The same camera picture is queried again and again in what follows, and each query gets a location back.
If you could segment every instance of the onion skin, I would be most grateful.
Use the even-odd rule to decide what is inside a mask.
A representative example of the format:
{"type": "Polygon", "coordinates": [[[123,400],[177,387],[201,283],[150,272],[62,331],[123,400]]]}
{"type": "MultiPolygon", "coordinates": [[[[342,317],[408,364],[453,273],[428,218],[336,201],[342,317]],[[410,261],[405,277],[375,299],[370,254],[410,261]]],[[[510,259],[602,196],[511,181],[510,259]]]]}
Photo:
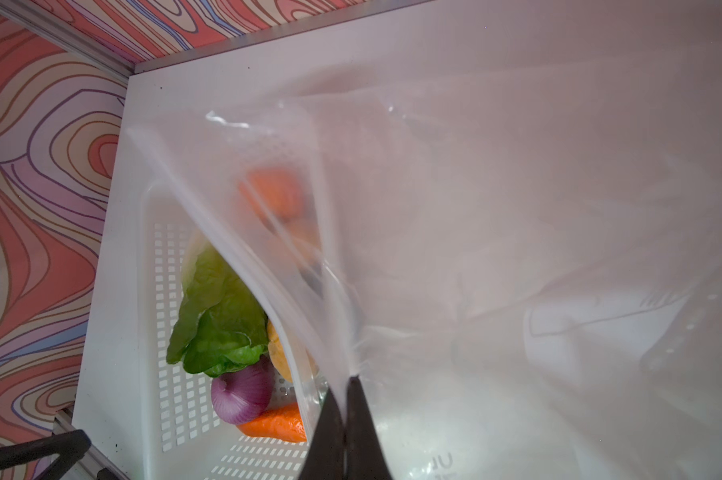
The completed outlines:
{"type": "Polygon", "coordinates": [[[273,366],[262,356],[254,365],[212,380],[212,408],[223,422],[251,422],[267,408],[273,384],[273,366]]]}

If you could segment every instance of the white surface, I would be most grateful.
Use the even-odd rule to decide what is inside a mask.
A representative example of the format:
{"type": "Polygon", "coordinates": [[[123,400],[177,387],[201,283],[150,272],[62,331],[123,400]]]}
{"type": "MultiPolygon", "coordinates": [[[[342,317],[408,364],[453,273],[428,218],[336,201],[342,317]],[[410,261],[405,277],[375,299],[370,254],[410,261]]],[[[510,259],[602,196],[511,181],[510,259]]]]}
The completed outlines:
{"type": "MultiPolygon", "coordinates": [[[[122,127],[191,106],[213,109],[221,103],[722,39],[722,2],[608,3],[614,5],[436,0],[139,74],[129,82],[122,127]],[[679,28],[692,23],[693,29],[679,28]]],[[[153,180],[136,146],[122,137],[73,420],[135,479],[142,478],[143,424],[135,265],[139,205],[153,180]]]]}

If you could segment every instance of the lettuce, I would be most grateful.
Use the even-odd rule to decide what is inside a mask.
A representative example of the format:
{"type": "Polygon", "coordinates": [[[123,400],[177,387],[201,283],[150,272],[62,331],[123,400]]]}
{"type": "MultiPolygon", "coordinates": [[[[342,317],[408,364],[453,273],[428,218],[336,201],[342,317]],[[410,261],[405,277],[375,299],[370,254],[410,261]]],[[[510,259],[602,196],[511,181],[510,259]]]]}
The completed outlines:
{"type": "Polygon", "coordinates": [[[212,377],[257,363],[267,351],[265,311],[211,244],[194,250],[183,261],[184,295],[167,363],[182,360],[186,372],[212,377]]]}

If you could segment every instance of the clear plastic bag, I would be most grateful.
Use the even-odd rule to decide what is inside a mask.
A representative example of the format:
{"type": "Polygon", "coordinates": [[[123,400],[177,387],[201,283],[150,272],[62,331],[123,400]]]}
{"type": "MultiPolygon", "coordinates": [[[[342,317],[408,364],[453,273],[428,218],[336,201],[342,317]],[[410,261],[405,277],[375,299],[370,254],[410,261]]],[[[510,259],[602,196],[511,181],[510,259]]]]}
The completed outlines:
{"type": "Polygon", "coordinates": [[[341,409],[360,375],[395,478],[722,475],[722,44],[129,133],[341,409]]]}

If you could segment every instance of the patterned wallpaper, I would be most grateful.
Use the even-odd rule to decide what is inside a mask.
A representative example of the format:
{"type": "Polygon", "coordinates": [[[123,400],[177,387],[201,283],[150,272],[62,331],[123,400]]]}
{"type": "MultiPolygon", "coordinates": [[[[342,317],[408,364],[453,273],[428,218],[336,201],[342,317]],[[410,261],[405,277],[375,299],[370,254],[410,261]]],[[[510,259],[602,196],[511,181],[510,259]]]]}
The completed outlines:
{"type": "Polygon", "coordinates": [[[365,0],[32,1],[139,63],[365,0]]]}
{"type": "Polygon", "coordinates": [[[125,95],[0,16],[0,446],[76,393],[125,95]]]}

